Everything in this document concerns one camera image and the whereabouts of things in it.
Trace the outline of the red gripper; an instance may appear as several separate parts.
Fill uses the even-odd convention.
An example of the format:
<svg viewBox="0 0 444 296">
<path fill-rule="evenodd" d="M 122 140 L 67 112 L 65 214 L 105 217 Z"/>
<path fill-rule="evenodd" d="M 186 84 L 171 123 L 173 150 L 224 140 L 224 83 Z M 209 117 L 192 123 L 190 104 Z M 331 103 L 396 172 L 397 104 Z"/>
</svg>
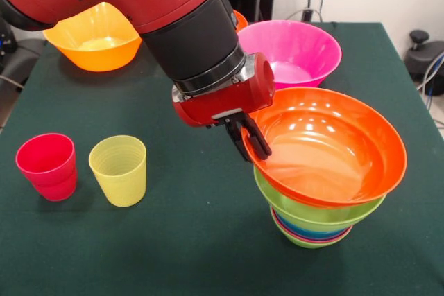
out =
<svg viewBox="0 0 444 296">
<path fill-rule="evenodd" d="M 176 87 L 172 89 L 172 101 L 179 117 L 192 127 L 203 127 L 216 123 L 216 120 L 237 112 L 247 114 L 272 104 L 275 93 L 274 75 L 263 53 L 246 57 L 244 67 L 239 72 L 238 83 L 222 85 L 217 90 L 186 98 Z M 225 129 L 233 144 L 246 162 L 251 162 L 242 141 L 240 128 L 248 131 L 248 140 L 261 160 L 268 159 L 272 152 L 256 122 L 243 115 L 242 121 L 226 121 Z"/>
</svg>

